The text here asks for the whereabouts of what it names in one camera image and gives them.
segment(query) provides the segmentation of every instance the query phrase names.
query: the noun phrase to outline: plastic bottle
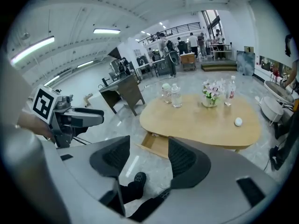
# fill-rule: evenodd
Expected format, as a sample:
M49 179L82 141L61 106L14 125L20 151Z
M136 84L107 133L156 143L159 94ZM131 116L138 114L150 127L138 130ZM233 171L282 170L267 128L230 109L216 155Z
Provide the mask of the plastic bottle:
M172 84L171 100L172 100L172 106L175 108L179 108L182 106L182 96L180 90L181 88L177 86L176 83Z
M228 89L227 89L227 93L226 93L226 99L224 101L224 103L227 106L231 106L232 104L232 100L235 96L235 89L236 89L236 85L235 85L235 76L232 76L229 84L228 84Z

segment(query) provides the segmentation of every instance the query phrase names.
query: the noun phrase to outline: white ball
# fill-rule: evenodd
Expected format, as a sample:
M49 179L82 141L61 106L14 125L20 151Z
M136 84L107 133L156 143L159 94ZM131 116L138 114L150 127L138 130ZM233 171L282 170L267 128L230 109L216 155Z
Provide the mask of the white ball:
M241 125L242 125L242 122L243 122L242 119L239 118L239 117L235 119L235 125L236 125L236 126L241 126Z

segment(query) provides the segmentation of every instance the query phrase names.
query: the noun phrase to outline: ceiling light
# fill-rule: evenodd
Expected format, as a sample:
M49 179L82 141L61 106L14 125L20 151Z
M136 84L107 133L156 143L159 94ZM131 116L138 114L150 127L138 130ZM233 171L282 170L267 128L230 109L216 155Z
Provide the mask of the ceiling light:
M21 53L19 53L18 55L16 55L11 61L10 63L12 65L16 64L18 61L20 61L21 59L23 59L24 57L28 56L30 53L36 51L37 49L40 49L41 47L48 45L50 43L54 42L54 36L50 36L44 40L41 40L40 42L26 48L25 50L23 50Z
M93 33L109 33L109 34L119 34L121 31L117 29L95 29Z
M51 79L46 84L44 84L44 86L47 86L48 84L52 83L53 81L57 80L58 78L59 78L59 76L56 76L55 78Z
M80 67L82 67L82 66L85 66L85 65L88 65L88 64L91 64L91 63L93 63L93 61L89 61L89 62L86 62L86 63L84 63L84 64L82 64L82 65L79 65L79 66L77 66L77 68L80 68Z

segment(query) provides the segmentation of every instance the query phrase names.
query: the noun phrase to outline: step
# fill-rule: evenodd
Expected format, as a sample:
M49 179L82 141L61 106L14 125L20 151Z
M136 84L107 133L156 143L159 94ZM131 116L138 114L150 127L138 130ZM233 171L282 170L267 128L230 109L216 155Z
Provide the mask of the step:
M237 64L235 63L227 63L227 64L201 64L202 67L237 67Z
M204 71L237 71L236 67L221 66L221 67L201 67Z

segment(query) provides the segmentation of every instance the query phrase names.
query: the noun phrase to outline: balcony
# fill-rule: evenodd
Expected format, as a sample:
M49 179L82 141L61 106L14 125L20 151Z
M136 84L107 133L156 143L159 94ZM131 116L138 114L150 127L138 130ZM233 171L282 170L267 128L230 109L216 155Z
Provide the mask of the balcony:
M154 41L157 41L158 39L160 39L160 35L161 33L164 33L165 36L171 36L171 35L175 35L175 34L179 34L179 33L186 33L189 31L195 31L195 30L200 30L200 22L194 22L194 23L188 23L185 25L181 25L178 27L173 27L173 28L169 28L166 29L164 31L161 32L157 32L156 34L150 35L146 38L144 38L143 40L139 41L139 43L143 46L151 44Z

